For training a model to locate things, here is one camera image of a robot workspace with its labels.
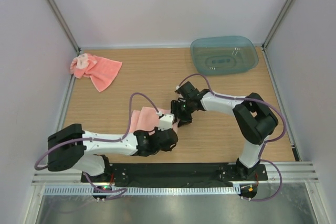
wooden table surface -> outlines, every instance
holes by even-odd
[[[170,109],[177,98],[175,87],[189,74],[196,73],[189,48],[113,49],[87,52],[123,65],[111,86],[99,93],[89,78],[77,79],[71,96],[65,126],[81,123],[84,130],[97,133],[123,134],[128,123],[128,103],[133,92],[148,95],[157,107]],[[278,107],[265,65],[257,48],[259,64],[246,73],[211,76],[214,91],[230,95],[259,93]],[[202,77],[189,81],[199,90],[206,88]],[[140,96],[133,99],[133,109],[150,106]],[[273,137],[282,131],[276,128]],[[203,163],[235,162],[243,150],[244,138],[234,117],[218,112],[193,113],[193,123],[178,129],[179,142],[172,152],[159,152],[150,157],[108,154],[113,163]],[[294,161],[288,136],[268,144],[263,158],[271,161]]]

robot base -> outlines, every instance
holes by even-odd
[[[242,179],[236,164],[185,163],[185,164],[113,164],[114,182],[117,187],[145,188],[209,188],[232,186],[231,182],[268,180],[266,168],[259,164]],[[108,183],[110,176],[92,177],[96,183]],[[87,183],[85,176],[81,181]]]

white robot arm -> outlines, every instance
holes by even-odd
[[[171,113],[179,121],[179,127],[192,122],[194,111],[218,111],[236,118],[240,130],[245,138],[243,152],[237,159],[237,170],[242,178],[251,174],[259,164],[259,153],[263,143],[278,125],[278,120],[271,110],[260,103],[236,100],[236,98],[262,98],[252,93],[247,97],[233,97],[210,92],[208,89],[198,91],[190,82],[177,87],[180,94],[178,100],[171,102]]]
[[[151,132],[138,130],[123,135],[99,134],[83,131],[81,124],[72,124],[48,138],[48,149],[70,139],[87,138],[89,141],[65,145],[48,155],[48,169],[59,172],[70,168],[86,172],[90,176],[109,173],[110,164],[100,154],[123,154],[127,156],[149,156],[158,151],[171,151],[178,138],[173,130],[174,115],[162,114],[159,124]]]

pink towel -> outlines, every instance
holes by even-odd
[[[82,54],[73,59],[70,73],[76,78],[90,77],[93,85],[101,92],[105,90],[117,76],[122,62],[98,57],[91,54]]]
[[[159,109],[163,114],[170,113],[170,110]],[[158,126],[159,117],[154,108],[142,107],[141,111],[134,110],[131,118],[130,133],[143,130],[152,131],[154,127]],[[177,133],[177,122],[173,124],[173,130]]]

white backdrop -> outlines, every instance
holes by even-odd
[[[45,0],[0,0],[0,223],[22,224],[76,56]]]
[[[225,35],[261,44],[285,0],[55,1],[81,47],[127,47]]]
[[[313,161],[336,223],[336,0],[296,0],[268,58],[295,143]]]

